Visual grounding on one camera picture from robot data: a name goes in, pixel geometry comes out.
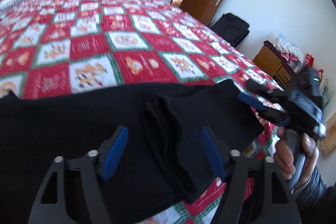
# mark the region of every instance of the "drawer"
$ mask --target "drawer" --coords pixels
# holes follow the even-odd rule
[[[274,76],[275,70],[272,70],[268,65],[266,65],[264,61],[258,57],[258,55],[252,60],[252,62],[256,64],[256,66],[259,67],[261,70],[266,72],[269,76]]]
[[[271,71],[278,70],[281,60],[269,48],[263,46],[257,56]]]
[[[280,69],[277,71],[277,76],[282,80],[282,82],[288,84],[290,79],[292,78],[290,74],[284,69],[284,67],[280,67]]]

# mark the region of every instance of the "finger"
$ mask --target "finger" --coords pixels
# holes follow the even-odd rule
[[[320,155],[315,141],[307,134],[304,134],[302,137],[302,148],[305,151],[306,156],[309,158],[309,164],[305,171],[301,174],[301,177],[296,185],[297,189],[303,186],[310,179]]]
[[[295,173],[295,167],[294,165],[287,166],[279,157],[277,153],[274,154],[274,161],[277,163],[277,165],[280,167],[281,171],[283,171],[287,175],[293,175]]]
[[[306,133],[302,135],[302,148],[308,158],[311,158],[315,153],[316,143]]]
[[[278,153],[281,160],[285,165],[290,166],[294,162],[294,157],[292,152],[289,150],[288,145],[285,140],[280,140],[275,144],[276,152]]]
[[[284,127],[279,127],[278,131],[277,131],[277,135],[280,139],[284,139],[285,138],[285,128]]]
[[[286,179],[286,180],[289,180],[289,179],[292,178],[292,175],[288,175],[288,174],[284,173],[282,170],[281,170],[281,173],[283,175],[283,178]]]

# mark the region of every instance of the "black bag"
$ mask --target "black bag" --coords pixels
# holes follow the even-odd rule
[[[237,47],[249,34],[250,25],[239,17],[227,13],[210,27],[215,33],[229,42],[232,47]]]

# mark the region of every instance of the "wooden dresser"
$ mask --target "wooden dresser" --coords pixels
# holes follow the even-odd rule
[[[288,82],[295,75],[295,72],[288,65],[269,41],[264,41],[264,45],[253,59],[260,69],[271,76],[282,88],[288,88]]]

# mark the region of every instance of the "quilt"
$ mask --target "quilt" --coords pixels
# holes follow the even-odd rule
[[[134,83],[226,79],[247,93],[249,78],[279,88],[216,33],[162,0],[25,0],[0,21],[0,97],[8,90],[36,99]],[[259,120],[264,131],[244,153],[263,159],[273,155],[277,137],[274,125]],[[182,201],[142,223],[210,223],[225,188],[217,178],[194,204]],[[249,180],[246,198],[252,190]]]

